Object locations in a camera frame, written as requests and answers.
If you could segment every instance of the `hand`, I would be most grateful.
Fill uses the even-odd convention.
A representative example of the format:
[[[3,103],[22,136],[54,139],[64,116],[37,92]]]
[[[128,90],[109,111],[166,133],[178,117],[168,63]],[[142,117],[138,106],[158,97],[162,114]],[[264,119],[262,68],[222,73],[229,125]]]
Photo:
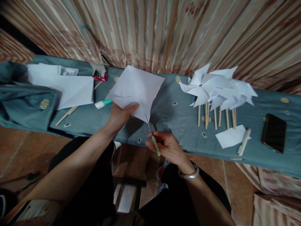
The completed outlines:
[[[113,102],[111,115],[106,124],[106,127],[114,133],[119,132],[128,121],[130,115],[134,113],[139,108],[139,106],[139,104],[134,104],[127,109],[122,109]]]
[[[174,135],[159,131],[154,131],[153,135],[156,137],[161,155],[171,163],[176,164],[182,173],[192,174],[195,172],[195,167],[180,148]],[[150,150],[156,151],[153,141],[146,141],[145,145]]]

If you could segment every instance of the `curtain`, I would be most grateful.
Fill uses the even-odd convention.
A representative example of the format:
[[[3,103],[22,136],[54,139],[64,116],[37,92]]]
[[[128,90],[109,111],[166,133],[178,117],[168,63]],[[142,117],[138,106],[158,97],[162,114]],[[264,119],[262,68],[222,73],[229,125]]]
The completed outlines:
[[[295,0],[10,0],[2,15],[49,55],[191,76],[239,66],[255,88],[301,93]]]
[[[0,62],[13,61],[25,64],[31,61],[34,53],[0,29]]]

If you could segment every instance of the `person's left hand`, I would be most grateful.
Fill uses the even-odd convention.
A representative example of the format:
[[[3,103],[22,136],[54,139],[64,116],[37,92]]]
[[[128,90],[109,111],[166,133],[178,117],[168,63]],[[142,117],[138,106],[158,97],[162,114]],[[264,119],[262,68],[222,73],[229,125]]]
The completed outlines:
[[[130,115],[134,113],[139,108],[139,106],[139,104],[134,104],[127,109],[122,109],[113,102],[111,115],[106,124],[106,127],[115,133],[119,132],[119,130],[121,130],[128,121]]]

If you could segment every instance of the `small red box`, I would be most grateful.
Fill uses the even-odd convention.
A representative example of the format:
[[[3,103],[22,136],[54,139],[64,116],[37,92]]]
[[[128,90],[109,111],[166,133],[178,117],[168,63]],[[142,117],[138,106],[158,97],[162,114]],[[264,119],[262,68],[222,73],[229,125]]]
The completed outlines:
[[[97,70],[95,70],[92,77],[96,81],[106,82],[108,80],[108,73],[106,71],[101,71],[101,73],[99,73]]]

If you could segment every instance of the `black pants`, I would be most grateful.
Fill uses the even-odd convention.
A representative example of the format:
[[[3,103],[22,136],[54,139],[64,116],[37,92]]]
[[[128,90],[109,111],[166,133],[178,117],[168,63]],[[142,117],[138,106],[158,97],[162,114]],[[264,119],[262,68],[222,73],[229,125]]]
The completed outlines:
[[[56,165],[78,149],[88,138],[77,137],[66,144],[51,160],[50,172]],[[110,161],[114,150],[111,142],[97,161],[91,174],[65,208],[57,225],[94,225],[115,214],[114,191]],[[164,170],[164,189],[157,197],[139,210],[139,214],[150,224],[199,225],[188,187],[178,174],[178,167],[170,164]],[[212,177],[200,169],[200,175],[209,188],[231,213],[231,206],[223,188]]]

